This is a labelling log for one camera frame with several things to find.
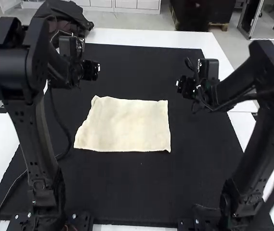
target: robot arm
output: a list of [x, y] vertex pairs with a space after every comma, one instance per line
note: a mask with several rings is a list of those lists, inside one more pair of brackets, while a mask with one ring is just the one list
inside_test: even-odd
[[274, 205], [274, 189], [266, 203], [262, 199], [274, 170], [274, 45], [269, 40], [254, 41], [249, 51], [250, 57], [221, 82], [218, 61], [212, 59], [199, 60], [196, 68], [187, 60], [192, 76], [177, 82], [184, 98], [210, 112], [228, 111], [252, 99], [260, 105], [243, 157], [222, 189], [219, 230], [255, 230]]
[[96, 80], [98, 63], [82, 60], [84, 42], [60, 37], [60, 54], [48, 38], [44, 19], [29, 27], [17, 18], [0, 19], [0, 100], [15, 126], [25, 159], [31, 227], [59, 231], [65, 224], [65, 184], [55, 159], [44, 113], [43, 89], [71, 89], [79, 81]]

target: black cable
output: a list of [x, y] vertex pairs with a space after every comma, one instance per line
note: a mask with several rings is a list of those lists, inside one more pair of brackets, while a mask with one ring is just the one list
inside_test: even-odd
[[[49, 88], [49, 93], [50, 93], [50, 100], [51, 100], [51, 108], [52, 108], [52, 112], [54, 114], [54, 117], [56, 119], [56, 121], [58, 122], [58, 124], [60, 125], [61, 129], [63, 130], [63, 132], [65, 133], [66, 137], [67, 137], [67, 141], [68, 141], [68, 145], [67, 148], [65, 149], [65, 151], [61, 154], [58, 154], [55, 156], [55, 158], [59, 161], [62, 160], [65, 156], [67, 156], [67, 154], [69, 153], [69, 150], [72, 147], [72, 139], [70, 136], [70, 133], [68, 131], [68, 128], [65, 126], [65, 124], [61, 121], [58, 112], [55, 109], [55, 105], [54, 105], [54, 100], [53, 100], [53, 95], [52, 95], [52, 88]], [[17, 177], [15, 179], [15, 181], [12, 183], [12, 185], [10, 186], [10, 188], [8, 189], [4, 199], [2, 200], [1, 204], [0, 204], [0, 210], [2, 209], [3, 205], [5, 204], [7, 198], [9, 197], [9, 195], [13, 192], [12, 189], [17, 186], [17, 183], [19, 183], [22, 178], [24, 176], [26, 176], [27, 170], [24, 171], [22, 174], [19, 175], [19, 177]]]
[[54, 100], [53, 100], [53, 94], [52, 94], [52, 87], [49, 86], [48, 89], [49, 89], [49, 94], [50, 94], [51, 109], [52, 109], [52, 112], [54, 114], [55, 120], [60, 125], [61, 129], [63, 130], [64, 134], [66, 135], [67, 142], [68, 142], [66, 150], [63, 153], [61, 153], [61, 154], [58, 155], [57, 160], [61, 160], [61, 159], [63, 159], [69, 153], [69, 150], [73, 146], [73, 142], [72, 142], [71, 135], [69, 133], [68, 128], [65, 126], [65, 124], [63, 123], [63, 121], [59, 117], [59, 114], [58, 114], [58, 112], [57, 112], [57, 110], [55, 108]]

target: metal frame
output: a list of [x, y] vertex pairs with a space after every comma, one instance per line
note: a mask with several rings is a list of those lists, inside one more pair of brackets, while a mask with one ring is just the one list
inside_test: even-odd
[[250, 31], [247, 33], [243, 28], [242, 28], [242, 22], [243, 22], [243, 18], [244, 18], [244, 15], [245, 15], [245, 12], [246, 12], [246, 8], [247, 8], [247, 5], [249, 4], [249, 0], [246, 0], [245, 3], [244, 3], [244, 6], [243, 6], [243, 10], [242, 10], [242, 13], [241, 13], [241, 17], [238, 21], [238, 25], [237, 25], [237, 29], [244, 35], [244, 37], [247, 39], [247, 40], [271, 40], [271, 41], [274, 41], [274, 38], [252, 38], [252, 34], [254, 32], [254, 29], [256, 28], [256, 24], [257, 24], [257, 21], [258, 21], [258, 18], [259, 18], [259, 15], [262, 11], [262, 7], [263, 7], [263, 4], [264, 4], [264, 0], [260, 0], [259, 2], [259, 5], [258, 5], [258, 8], [257, 8], [257, 11], [256, 11], [256, 14], [254, 15], [254, 18], [252, 20], [252, 25], [250, 27]]

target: gray floor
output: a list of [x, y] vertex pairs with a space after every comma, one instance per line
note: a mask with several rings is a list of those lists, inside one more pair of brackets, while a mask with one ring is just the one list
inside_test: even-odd
[[[18, 17], [23, 24], [28, 24], [35, 10], [14, 9], [5, 16]], [[108, 12], [84, 12], [85, 17], [100, 28], [123, 28], [123, 29], [145, 29], [145, 30], [174, 30], [173, 20], [168, 8], [168, 0], [162, 1], [160, 15], [131, 14], [131, 13], [108, 13]], [[247, 41], [237, 30], [236, 26], [240, 13], [232, 15], [229, 30], [222, 32], [220, 28], [213, 27], [211, 32], [228, 57], [231, 65], [237, 68], [249, 56]], [[268, 21], [260, 20], [258, 23], [267, 24]]]

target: black fabric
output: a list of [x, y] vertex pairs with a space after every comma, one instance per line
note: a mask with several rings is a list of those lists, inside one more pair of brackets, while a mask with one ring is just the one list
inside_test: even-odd
[[77, 37], [85, 37], [86, 31], [91, 31], [94, 23], [83, 15], [83, 9], [73, 1], [46, 0], [36, 11], [34, 18], [46, 18], [49, 23], [49, 38], [58, 47], [60, 35], [73, 33]]
[[[194, 64], [201, 50], [86, 44], [86, 58], [100, 62], [96, 82], [80, 89], [54, 90], [60, 117], [75, 135], [86, 119], [94, 95], [122, 99], [168, 100], [171, 153], [99, 153], [73, 149], [60, 162], [66, 183], [67, 210], [87, 210], [97, 223], [176, 227], [198, 203], [218, 207], [222, 186], [234, 171], [242, 150], [227, 113], [192, 115], [191, 101], [176, 93], [175, 82], [187, 73], [185, 57]], [[53, 149], [67, 141], [55, 122], [48, 94], [46, 117]], [[17, 150], [0, 184], [0, 202], [24, 171]], [[26, 179], [0, 212], [10, 219], [30, 208]]]

